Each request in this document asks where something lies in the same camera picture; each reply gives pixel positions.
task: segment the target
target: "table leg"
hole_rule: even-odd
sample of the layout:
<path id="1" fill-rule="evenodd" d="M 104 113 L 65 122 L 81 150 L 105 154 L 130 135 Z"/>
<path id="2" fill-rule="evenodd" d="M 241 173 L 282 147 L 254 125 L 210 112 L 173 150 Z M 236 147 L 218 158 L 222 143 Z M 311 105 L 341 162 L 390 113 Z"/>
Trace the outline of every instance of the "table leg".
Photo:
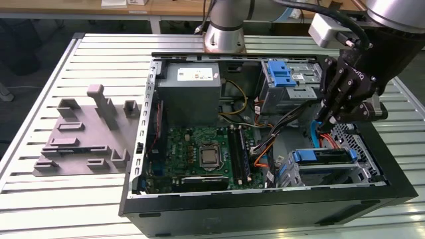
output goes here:
<path id="1" fill-rule="evenodd" d="M 8 89 L 4 87 L 4 85 L 0 83 L 0 100 L 4 102 L 10 102 L 13 100 L 14 96 L 8 91 Z"/>
<path id="2" fill-rule="evenodd" d="M 160 16 L 149 16 L 152 34 L 161 34 L 160 21 L 161 21 Z"/>

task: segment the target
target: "chip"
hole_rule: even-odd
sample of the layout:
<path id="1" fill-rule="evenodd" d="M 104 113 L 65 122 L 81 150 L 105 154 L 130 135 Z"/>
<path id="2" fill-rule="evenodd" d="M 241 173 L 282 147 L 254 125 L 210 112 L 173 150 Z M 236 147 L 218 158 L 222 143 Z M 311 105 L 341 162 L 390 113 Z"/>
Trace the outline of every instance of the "chip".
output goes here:
<path id="1" fill-rule="evenodd" d="M 220 167 L 220 145 L 217 143 L 204 143 L 200 147 L 200 167 L 205 171 L 213 171 Z"/>

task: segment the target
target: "metal rail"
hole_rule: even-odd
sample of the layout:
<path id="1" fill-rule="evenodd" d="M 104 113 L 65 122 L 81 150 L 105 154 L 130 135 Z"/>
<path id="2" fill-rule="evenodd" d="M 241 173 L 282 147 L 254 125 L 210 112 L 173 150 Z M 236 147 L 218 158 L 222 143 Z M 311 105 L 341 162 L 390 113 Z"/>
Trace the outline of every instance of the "metal rail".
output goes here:
<path id="1" fill-rule="evenodd" d="M 307 37 L 246 36 L 249 53 L 327 54 Z M 117 216 L 124 174 L 36 178 L 32 167 L 48 140 L 61 98 L 93 104 L 89 84 L 102 84 L 113 103 L 142 101 L 152 52 L 202 52 L 202 39 L 190 35 L 86 34 L 72 39 L 12 145 L 0 162 L 1 238 L 142 238 L 126 218 Z M 419 194 L 350 223 L 319 228 L 230 233 L 206 238 L 269 239 L 425 238 L 425 111 L 401 83 L 391 80 L 381 97 L 389 119 L 374 123 Z"/>

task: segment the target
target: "ram slot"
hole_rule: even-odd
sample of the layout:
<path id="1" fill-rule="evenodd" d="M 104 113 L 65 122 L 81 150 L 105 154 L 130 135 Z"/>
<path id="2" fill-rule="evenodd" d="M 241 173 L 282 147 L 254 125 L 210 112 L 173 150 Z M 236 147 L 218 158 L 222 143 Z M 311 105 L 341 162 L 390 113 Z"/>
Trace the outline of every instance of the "ram slot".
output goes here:
<path id="1" fill-rule="evenodd" d="M 241 166 L 241 154 L 240 152 L 240 135 L 233 127 L 228 128 L 228 145 L 230 151 L 232 171 L 234 184 L 242 184 L 242 166 Z"/>
<path id="2" fill-rule="evenodd" d="M 242 166 L 242 182 L 250 182 L 250 169 L 249 169 L 249 156 L 248 148 L 245 146 L 244 130 L 238 128 L 238 138 L 240 138 L 240 155 L 241 155 L 241 166 Z"/>

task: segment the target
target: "motherboard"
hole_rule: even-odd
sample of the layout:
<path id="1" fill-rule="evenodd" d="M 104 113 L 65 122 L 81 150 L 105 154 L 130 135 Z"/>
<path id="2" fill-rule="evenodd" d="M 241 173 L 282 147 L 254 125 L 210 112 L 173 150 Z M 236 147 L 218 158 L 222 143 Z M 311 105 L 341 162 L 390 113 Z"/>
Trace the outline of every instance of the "motherboard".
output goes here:
<path id="1" fill-rule="evenodd" d="M 261 172 L 250 172 L 248 150 L 254 145 L 249 127 L 170 128 L 162 162 L 152 165 L 148 180 L 160 193 L 188 191 L 182 185 L 204 190 L 262 188 Z"/>

